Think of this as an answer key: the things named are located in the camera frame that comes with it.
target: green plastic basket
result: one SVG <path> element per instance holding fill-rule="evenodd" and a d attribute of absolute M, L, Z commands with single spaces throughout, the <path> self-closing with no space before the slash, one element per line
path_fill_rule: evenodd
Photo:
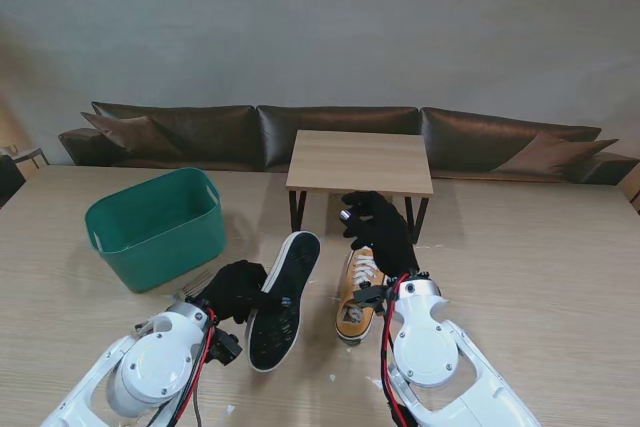
<path fill-rule="evenodd" d="M 99 200 L 85 223 L 93 248 L 133 292 L 195 269 L 226 244 L 220 195 L 209 177 L 193 168 Z"/>

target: black shoe sole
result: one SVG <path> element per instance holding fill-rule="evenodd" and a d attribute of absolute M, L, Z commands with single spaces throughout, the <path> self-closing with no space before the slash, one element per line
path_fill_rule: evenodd
<path fill-rule="evenodd" d="M 320 255 L 311 232 L 295 232 L 282 244 L 262 290 L 291 299 L 275 312 L 252 310 L 245 330 L 249 364 L 258 372 L 275 369 L 291 352 L 300 332 L 300 299 Z"/>

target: black glove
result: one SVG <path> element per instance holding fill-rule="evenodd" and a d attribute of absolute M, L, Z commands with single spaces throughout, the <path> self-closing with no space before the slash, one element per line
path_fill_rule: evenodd
<path fill-rule="evenodd" d="M 342 201 L 352 206 L 348 209 L 351 217 L 342 222 L 347 226 L 344 236 L 356 237 L 353 250 L 371 247 L 373 260 L 389 277 L 420 270 L 407 222 L 393 204 L 378 192 L 351 192 Z M 361 216 L 371 218 L 365 221 Z"/>
<path fill-rule="evenodd" d="M 233 317 L 242 324 L 252 309 L 275 309 L 281 305 L 281 298 L 260 290 L 266 278 L 262 265 L 240 260 L 220 269 L 196 301 L 206 299 L 218 319 Z"/>

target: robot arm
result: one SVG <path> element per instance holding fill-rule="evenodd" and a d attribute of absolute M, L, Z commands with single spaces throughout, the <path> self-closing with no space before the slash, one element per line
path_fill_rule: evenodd
<path fill-rule="evenodd" d="M 395 313 L 402 328 L 394 342 L 395 365 L 389 380 L 418 425 L 422 427 L 540 427 L 527 406 L 495 370 L 466 333 L 432 312 L 447 303 L 427 275 L 409 277 L 397 289 Z M 437 387 L 456 372 L 459 356 L 476 370 L 474 384 L 443 409 L 432 412 L 412 390 Z"/>
<path fill-rule="evenodd" d="M 115 342 L 42 426 L 107 427 L 91 410 L 91 397 L 107 375 L 107 400 L 114 412 L 135 419 L 158 409 L 149 425 L 172 425 L 202 364 L 215 358 L 226 365 L 242 351 L 236 338 L 213 327 L 205 310 L 176 302 Z"/>

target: light wood tabletop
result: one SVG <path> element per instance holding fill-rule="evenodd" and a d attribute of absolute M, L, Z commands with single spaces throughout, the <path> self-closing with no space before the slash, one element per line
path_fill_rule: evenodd
<path fill-rule="evenodd" d="M 299 130 L 289 190 L 429 197 L 429 163 L 420 135 Z"/>
<path fill-rule="evenodd" d="M 209 172 L 221 193 L 226 250 L 151 292 L 127 290 L 91 249 L 84 214 L 96 200 L 164 173 L 46 166 L 0 210 L 0 425 L 39 425 L 113 341 L 203 272 L 242 258 L 270 268 L 290 232 L 286 174 Z M 434 184 L 416 253 L 451 300 L 439 318 L 468 332 L 542 425 L 637 427 L 640 218 L 624 196 L 609 186 Z M 303 228 L 321 238 L 322 251 L 298 341 L 269 374 L 253 372 L 244 355 L 227 367 L 205 366 L 205 426 L 393 425 L 376 382 L 380 319 L 358 347 L 335 333 L 349 248 L 339 196 L 309 195 Z M 243 326 L 222 327 L 242 339 Z M 470 379 L 463 368 L 422 398 L 438 408 Z M 189 407 L 179 426 L 195 425 Z"/>

